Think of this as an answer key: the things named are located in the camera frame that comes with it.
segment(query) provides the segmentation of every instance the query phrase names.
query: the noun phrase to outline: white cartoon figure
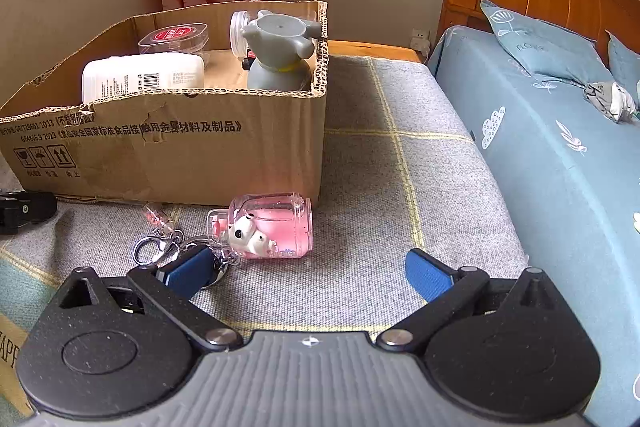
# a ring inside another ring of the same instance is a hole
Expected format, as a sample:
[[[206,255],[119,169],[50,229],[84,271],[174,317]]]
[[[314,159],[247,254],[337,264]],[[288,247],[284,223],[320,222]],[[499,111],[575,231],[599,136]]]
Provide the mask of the white cartoon figure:
[[[253,217],[253,214],[242,216],[229,227],[229,246],[239,253],[267,257],[276,249],[276,242],[257,229]]]

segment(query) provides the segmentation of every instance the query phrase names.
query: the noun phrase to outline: blue gripper pad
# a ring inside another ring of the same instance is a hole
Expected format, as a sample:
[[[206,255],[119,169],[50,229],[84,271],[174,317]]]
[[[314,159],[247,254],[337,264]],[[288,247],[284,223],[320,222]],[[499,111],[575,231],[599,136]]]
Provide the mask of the blue gripper pad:
[[[453,286],[452,276],[414,250],[410,250],[404,258],[404,274],[409,284],[427,302],[433,301]]]
[[[200,288],[210,283],[214,263],[213,251],[208,247],[202,247],[173,269],[171,264],[167,264],[165,268],[169,267],[170,270],[162,282],[178,295],[191,299]]]

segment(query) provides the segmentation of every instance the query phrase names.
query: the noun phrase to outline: blue bedsheet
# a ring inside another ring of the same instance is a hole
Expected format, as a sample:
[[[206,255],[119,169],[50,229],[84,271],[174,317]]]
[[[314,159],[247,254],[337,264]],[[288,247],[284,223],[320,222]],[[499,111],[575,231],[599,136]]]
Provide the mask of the blue bedsheet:
[[[640,417],[640,123],[615,124],[578,87],[536,81],[493,34],[471,28],[450,28],[429,67],[494,174],[530,264],[548,272],[598,349],[587,416],[631,425]]]

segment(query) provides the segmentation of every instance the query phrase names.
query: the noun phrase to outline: red label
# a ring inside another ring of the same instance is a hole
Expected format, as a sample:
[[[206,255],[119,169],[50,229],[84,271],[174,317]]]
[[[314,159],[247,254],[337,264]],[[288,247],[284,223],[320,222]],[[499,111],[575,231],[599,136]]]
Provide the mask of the red label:
[[[169,30],[162,30],[154,35],[155,41],[170,41],[171,39],[177,39],[194,32],[193,28],[189,26],[178,26],[177,28],[171,28]]]

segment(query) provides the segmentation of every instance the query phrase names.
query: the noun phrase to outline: lobster clasp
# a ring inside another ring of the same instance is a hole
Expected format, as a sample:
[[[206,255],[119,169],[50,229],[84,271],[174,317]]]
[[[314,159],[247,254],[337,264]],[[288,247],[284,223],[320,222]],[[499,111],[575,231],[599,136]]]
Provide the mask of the lobster clasp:
[[[182,230],[174,230],[168,237],[160,235],[146,235],[142,237],[133,247],[133,261],[139,266],[147,266],[149,264],[158,263],[165,255],[173,254],[172,261],[177,258],[180,253],[180,245],[184,242],[184,233]],[[154,254],[148,261],[140,259],[140,252],[149,243],[154,243],[158,248],[158,253]]]

